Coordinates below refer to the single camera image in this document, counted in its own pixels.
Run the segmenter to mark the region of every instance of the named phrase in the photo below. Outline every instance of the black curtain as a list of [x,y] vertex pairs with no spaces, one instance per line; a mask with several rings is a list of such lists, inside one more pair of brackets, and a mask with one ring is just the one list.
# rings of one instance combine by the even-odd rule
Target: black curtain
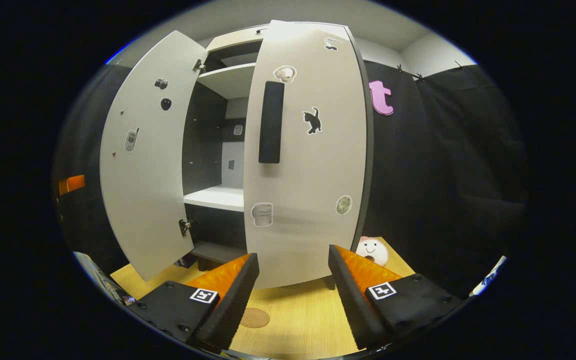
[[373,111],[374,164],[364,235],[383,236],[458,297],[509,257],[526,203],[526,155],[502,93],[478,65],[414,80],[365,61],[391,90]]
[[[108,110],[130,73],[126,66],[101,68],[73,103],[55,150],[52,178],[57,218],[71,251],[89,255],[105,274],[128,264],[108,221],[101,196],[99,151]],[[86,185],[59,196],[58,182],[84,175]]]

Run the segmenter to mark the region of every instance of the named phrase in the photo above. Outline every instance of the wooden table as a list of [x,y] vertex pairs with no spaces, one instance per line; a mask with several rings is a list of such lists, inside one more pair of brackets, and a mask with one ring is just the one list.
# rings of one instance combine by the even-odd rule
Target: wooden table
[[[386,268],[406,277],[414,274],[391,246]],[[169,266],[144,282],[128,264],[110,276],[136,300],[165,281],[187,283],[203,274],[193,264],[189,269]],[[253,289],[248,308],[268,313],[270,322],[260,328],[239,326],[230,348],[240,353],[283,360],[332,358],[356,353],[346,313],[338,290],[330,290],[323,279],[270,289]]]

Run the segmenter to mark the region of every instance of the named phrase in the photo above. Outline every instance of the white shelf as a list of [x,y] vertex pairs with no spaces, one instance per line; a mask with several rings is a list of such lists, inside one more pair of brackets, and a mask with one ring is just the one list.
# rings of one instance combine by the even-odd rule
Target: white shelf
[[247,98],[250,95],[255,63],[238,64],[202,73],[197,82],[205,85],[225,99]]
[[200,207],[208,207],[233,212],[244,211],[244,189],[217,185],[208,187],[183,197],[183,202]]

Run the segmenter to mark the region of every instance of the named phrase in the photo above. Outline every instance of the cork coaster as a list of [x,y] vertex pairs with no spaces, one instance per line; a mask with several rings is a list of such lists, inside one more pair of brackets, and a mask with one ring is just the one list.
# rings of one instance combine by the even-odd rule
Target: cork coaster
[[246,328],[263,328],[269,321],[270,315],[267,312],[254,307],[247,307],[239,324]]

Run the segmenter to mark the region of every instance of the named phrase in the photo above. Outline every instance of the black door handle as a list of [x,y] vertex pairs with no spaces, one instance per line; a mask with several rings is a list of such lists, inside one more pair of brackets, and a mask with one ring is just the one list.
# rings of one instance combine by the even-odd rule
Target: black door handle
[[261,164],[279,164],[285,85],[283,82],[265,82],[259,131],[259,163]]

